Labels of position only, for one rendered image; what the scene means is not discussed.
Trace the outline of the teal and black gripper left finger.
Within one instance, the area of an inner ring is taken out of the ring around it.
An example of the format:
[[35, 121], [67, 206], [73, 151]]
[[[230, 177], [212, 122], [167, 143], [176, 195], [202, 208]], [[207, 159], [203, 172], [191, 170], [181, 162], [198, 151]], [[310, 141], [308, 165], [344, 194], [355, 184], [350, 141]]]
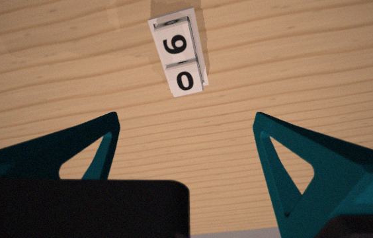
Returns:
[[81, 179], [108, 179], [120, 122], [116, 112], [0, 149], [0, 176], [7, 179], [61, 179], [60, 167], [103, 137]]

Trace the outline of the beige number cube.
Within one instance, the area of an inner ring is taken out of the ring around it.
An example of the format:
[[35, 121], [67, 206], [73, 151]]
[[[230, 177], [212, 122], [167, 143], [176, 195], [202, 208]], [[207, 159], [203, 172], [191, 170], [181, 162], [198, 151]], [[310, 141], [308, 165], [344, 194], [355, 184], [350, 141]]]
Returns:
[[198, 56], [195, 59], [166, 65], [165, 72], [175, 98], [204, 90]]
[[153, 30], [153, 35], [163, 65], [171, 65], [197, 57], [188, 16], [158, 24]]

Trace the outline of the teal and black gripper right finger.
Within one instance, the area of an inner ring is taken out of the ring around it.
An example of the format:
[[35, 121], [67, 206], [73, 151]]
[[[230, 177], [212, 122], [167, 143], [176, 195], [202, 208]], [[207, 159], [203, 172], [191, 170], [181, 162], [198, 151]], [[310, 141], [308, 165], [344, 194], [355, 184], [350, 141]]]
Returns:
[[[263, 112], [255, 115], [253, 133], [281, 238], [314, 238], [333, 217], [373, 215], [373, 149]], [[313, 167], [303, 194], [270, 137]]]

